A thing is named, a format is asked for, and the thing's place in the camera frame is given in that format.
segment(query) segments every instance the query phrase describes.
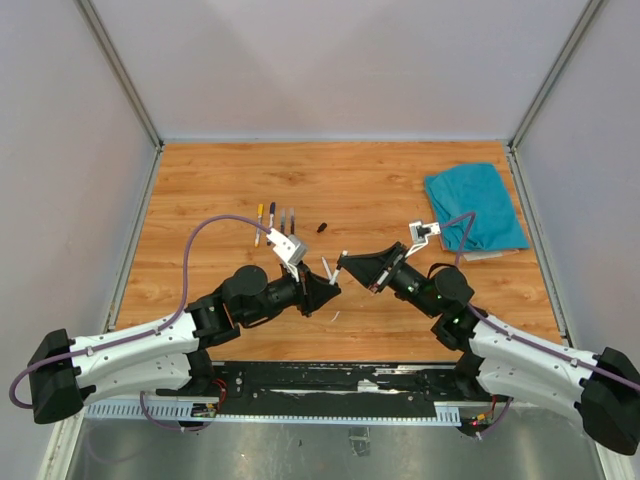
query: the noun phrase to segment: red wire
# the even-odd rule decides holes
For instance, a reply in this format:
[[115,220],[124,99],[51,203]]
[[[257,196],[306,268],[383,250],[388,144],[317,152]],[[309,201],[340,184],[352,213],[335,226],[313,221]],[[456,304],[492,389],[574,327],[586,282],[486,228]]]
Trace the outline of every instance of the red wire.
[[220,387],[220,399],[218,400],[218,410],[220,410],[222,402],[224,402],[227,398],[227,384],[220,378],[216,378],[213,383]]

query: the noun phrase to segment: white bracket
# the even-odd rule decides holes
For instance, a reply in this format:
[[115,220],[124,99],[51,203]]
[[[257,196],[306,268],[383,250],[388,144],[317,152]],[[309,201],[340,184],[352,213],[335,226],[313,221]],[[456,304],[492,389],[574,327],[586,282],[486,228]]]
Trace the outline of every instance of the white bracket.
[[293,275],[296,282],[299,282],[300,274],[297,265],[307,253],[307,246],[295,235],[287,237],[275,228],[272,228],[271,232],[267,234],[267,239],[273,243],[273,252],[280,258],[284,267]]
[[411,232],[413,245],[409,248],[405,258],[409,258],[421,248],[426,247],[429,244],[429,237],[433,235],[440,235],[440,224],[437,222],[422,223],[422,220],[416,220],[409,224],[409,232]]
[[[417,425],[432,427],[459,427],[460,411],[454,406],[436,405],[434,417],[337,417],[337,416],[301,416],[301,415],[245,415],[219,413],[214,418],[195,417],[195,403],[205,403],[217,399],[193,397],[155,397],[145,402],[149,413],[156,420],[198,421],[198,422],[239,422],[239,423],[306,423],[320,425]],[[88,419],[127,419],[144,420],[140,400],[136,397],[108,398],[94,403],[85,409]]]

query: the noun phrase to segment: marker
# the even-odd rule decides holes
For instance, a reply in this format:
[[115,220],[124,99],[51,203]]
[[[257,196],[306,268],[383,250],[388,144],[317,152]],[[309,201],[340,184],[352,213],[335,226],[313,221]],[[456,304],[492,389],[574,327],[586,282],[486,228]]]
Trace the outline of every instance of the marker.
[[[258,223],[262,225],[262,212],[264,212],[264,205],[261,203],[258,205]],[[256,228],[256,241],[254,246],[258,248],[260,245],[260,229]]]
[[[269,207],[269,228],[273,228],[273,217],[276,216],[276,202],[271,202]],[[267,238],[267,246],[271,245],[271,240]]]
[[331,268],[329,267],[329,263],[327,262],[327,259],[324,257],[320,257],[322,258],[322,264],[324,265],[324,271],[327,272],[327,278],[329,280],[331,280],[331,277],[333,277],[333,273],[331,273]]
[[[349,252],[347,252],[346,250],[343,250],[340,256],[346,257],[348,254]],[[333,271],[333,275],[329,279],[329,285],[334,285],[336,283],[336,280],[338,280],[338,274],[340,273],[340,270],[342,270],[342,265],[338,264],[336,269]]]
[[296,233],[296,215],[293,211],[293,207],[289,210],[289,216],[291,217],[291,235],[295,235]]

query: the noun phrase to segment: metal floor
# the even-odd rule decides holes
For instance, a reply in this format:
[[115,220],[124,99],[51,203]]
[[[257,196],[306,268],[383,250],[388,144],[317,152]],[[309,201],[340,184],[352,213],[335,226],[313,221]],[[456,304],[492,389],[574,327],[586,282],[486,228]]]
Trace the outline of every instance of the metal floor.
[[[99,463],[87,436],[98,457],[133,458]],[[452,427],[216,423],[180,434],[132,420],[85,421],[78,441],[67,480],[604,478],[590,439],[528,407],[512,408],[482,442]]]

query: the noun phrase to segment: metal frame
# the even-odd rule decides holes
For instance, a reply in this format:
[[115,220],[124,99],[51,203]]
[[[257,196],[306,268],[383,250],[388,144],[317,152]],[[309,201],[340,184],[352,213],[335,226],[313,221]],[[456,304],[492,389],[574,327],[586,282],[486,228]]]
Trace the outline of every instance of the metal frame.
[[160,138],[160,134],[153,125],[151,117],[140,99],[140,95],[138,95],[133,82],[129,78],[129,74],[122,63],[122,60],[120,60],[120,56],[118,55],[116,48],[113,46],[113,42],[111,41],[111,38],[109,38],[109,33],[104,27],[93,2],[91,0],[74,0],[74,3],[87,23],[89,30],[93,34],[98,47],[100,47],[100,50],[104,54],[107,63],[118,80],[118,83],[120,83],[124,94],[131,104],[131,108],[133,108],[133,111],[138,116],[138,120],[140,120],[140,123],[147,132],[151,143],[153,143],[156,148],[162,148],[163,141]]
[[593,22],[607,2],[608,0],[589,0],[589,3],[587,3],[584,10],[582,10],[580,18],[578,18],[578,21],[573,27],[569,38],[560,50],[560,53],[553,63],[551,70],[549,70],[549,73],[542,82],[538,93],[536,93],[533,102],[527,109],[527,113],[525,113],[524,117],[522,118],[522,121],[516,129],[513,138],[509,141],[509,147],[518,148],[520,144],[522,144],[522,140],[524,139],[529,128],[538,116],[538,113],[540,113],[540,110],[546,102],[547,97],[555,87],[560,76],[564,72],[564,69],[575,54],[577,48],[584,40],[589,27],[593,25]]
[[600,465],[607,480],[636,480],[630,457],[612,452],[597,443],[594,445],[595,454],[600,458]]
[[518,194],[520,205],[522,206],[522,213],[524,214],[526,224],[529,227],[529,236],[533,242],[533,249],[536,252],[538,265],[542,272],[542,279],[544,280],[547,293],[549,294],[551,309],[553,310],[553,314],[556,318],[558,330],[560,331],[562,338],[568,340],[569,345],[571,345],[569,332],[567,331],[567,322],[562,308],[561,296],[559,295],[558,288],[556,286],[557,283],[555,281],[552,262],[549,260],[549,256],[547,254],[548,248],[546,248],[546,242],[541,233],[542,229],[540,227],[540,222],[538,221],[539,217],[529,198],[528,185],[525,181],[525,177],[523,176],[522,169],[520,168],[517,152],[508,146],[505,146],[504,150],[509,169],[511,170],[511,175],[516,186],[516,193]]
[[55,424],[36,480],[67,478],[83,419],[84,410]]
[[160,163],[162,161],[162,154],[164,153],[163,147],[157,147],[156,153],[153,158],[151,169],[147,181],[145,182],[144,191],[140,197],[138,203],[137,215],[131,225],[131,230],[128,235],[129,243],[124,254],[124,258],[121,263],[121,267],[118,270],[116,286],[111,296],[111,303],[109,304],[109,312],[106,318],[105,332],[115,329],[118,313],[120,313],[120,307],[122,306],[122,299],[124,297],[124,291],[129,280],[129,274],[131,273],[131,265],[138,248],[138,241],[140,240],[140,234],[142,233],[142,226],[147,216],[147,210],[149,208],[149,202],[151,202],[151,194],[153,193],[153,186],[156,183],[158,171],[160,170]]

